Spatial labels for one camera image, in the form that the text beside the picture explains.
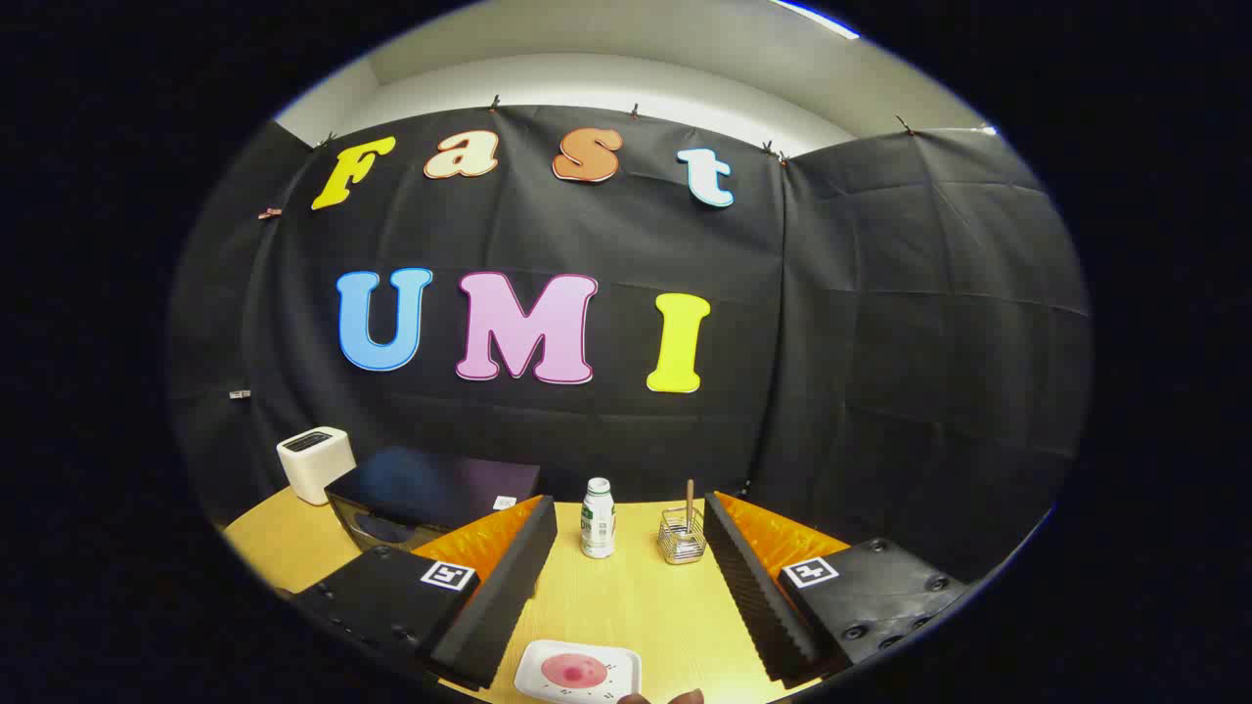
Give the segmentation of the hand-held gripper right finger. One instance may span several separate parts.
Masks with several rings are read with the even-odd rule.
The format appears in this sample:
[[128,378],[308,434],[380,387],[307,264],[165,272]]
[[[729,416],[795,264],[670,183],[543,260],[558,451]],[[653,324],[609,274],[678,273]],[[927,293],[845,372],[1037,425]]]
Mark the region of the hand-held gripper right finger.
[[771,681],[791,689],[920,633],[967,582],[895,541],[846,544],[721,492],[704,535]]

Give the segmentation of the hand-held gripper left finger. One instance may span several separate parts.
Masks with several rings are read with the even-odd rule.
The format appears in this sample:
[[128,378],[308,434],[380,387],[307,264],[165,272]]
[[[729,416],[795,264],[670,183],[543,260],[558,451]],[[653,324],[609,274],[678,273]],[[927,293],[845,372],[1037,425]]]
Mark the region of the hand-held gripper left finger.
[[487,689],[557,537],[536,496],[423,547],[367,549],[290,605],[403,676]]

